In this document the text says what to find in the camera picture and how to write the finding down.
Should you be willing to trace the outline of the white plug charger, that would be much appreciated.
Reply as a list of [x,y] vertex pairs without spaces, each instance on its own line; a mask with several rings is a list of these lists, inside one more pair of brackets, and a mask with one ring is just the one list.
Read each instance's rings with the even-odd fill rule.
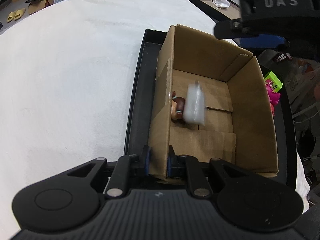
[[205,122],[204,92],[198,82],[188,85],[185,98],[183,120],[188,124],[204,125]]

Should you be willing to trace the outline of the brown cardboard box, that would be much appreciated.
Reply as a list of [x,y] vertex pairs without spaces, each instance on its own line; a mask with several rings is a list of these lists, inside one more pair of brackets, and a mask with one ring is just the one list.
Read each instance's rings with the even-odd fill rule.
[[[276,132],[263,74],[249,51],[183,25],[170,27],[157,58],[148,145],[150,174],[167,179],[169,146],[207,163],[220,158],[261,176],[278,174]],[[172,92],[204,92],[204,125],[171,119]]]

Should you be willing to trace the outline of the brown board black frame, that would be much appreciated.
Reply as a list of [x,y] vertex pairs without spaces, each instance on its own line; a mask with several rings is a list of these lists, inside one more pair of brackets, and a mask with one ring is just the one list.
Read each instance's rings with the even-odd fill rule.
[[215,22],[234,20],[240,18],[239,6],[231,0],[226,0],[229,7],[223,8],[216,5],[213,0],[189,0]]

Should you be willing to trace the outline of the brown hair doll figure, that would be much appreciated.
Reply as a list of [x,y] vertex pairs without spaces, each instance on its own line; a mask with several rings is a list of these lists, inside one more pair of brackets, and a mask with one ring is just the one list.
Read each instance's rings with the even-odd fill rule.
[[183,112],[185,106],[185,98],[176,96],[176,92],[172,92],[171,101],[171,119],[181,120],[183,119]]

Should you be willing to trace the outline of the green cube toy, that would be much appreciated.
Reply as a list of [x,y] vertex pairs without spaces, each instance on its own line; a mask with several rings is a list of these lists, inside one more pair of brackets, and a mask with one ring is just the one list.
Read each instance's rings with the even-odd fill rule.
[[279,78],[272,71],[269,71],[265,75],[264,80],[272,88],[273,92],[275,92],[275,93],[278,93],[283,86],[283,83],[279,80]]

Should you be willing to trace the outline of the pink bear figure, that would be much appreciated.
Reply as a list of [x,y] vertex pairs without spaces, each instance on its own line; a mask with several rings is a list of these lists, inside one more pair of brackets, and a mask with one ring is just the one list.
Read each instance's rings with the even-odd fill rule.
[[265,86],[266,86],[268,98],[270,101],[271,112],[272,112],[272,115],[274,115],[274,111],[275,111],[274,108],[279,103],[279,99],[280,99],[281,94],[279,92],[275,92],[273,90],[272,85],[273,85],[273,81],[271,79],[265,80]]

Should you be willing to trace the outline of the yellow slippers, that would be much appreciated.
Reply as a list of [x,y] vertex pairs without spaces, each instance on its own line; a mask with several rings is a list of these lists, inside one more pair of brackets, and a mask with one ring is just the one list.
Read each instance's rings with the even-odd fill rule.
[[10,12],[7,17],[7,23],[19,20],[24,15],[25,11],[26,9],[22,8],[22,9],[18,9],[16,11]]

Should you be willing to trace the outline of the white face mask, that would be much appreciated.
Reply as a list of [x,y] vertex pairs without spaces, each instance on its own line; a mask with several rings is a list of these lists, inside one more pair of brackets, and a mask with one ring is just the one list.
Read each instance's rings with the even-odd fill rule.
[[227,9],[230,3],[227,0],[212,0],[212,3],[219,9]]

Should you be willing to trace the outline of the cardboard box on floor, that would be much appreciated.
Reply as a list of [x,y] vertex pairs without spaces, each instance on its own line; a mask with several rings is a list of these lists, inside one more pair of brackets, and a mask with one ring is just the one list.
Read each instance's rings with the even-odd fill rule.
[[28,3],[28,14],[32,15],[48,6],[54,4],[54,0],[27,0]]

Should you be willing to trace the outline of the black tray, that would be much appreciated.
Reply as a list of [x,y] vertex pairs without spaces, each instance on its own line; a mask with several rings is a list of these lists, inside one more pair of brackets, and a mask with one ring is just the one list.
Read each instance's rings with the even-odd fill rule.
[[[157,57],[167,36],[166,32],[146,29],[140,46],[133,82],[124,154],[140,155],[148,144]],[[286,88],[276,106],[274,124],[277,137],[279,172],[275,181],[295,189],[297,181],[296,137]]]

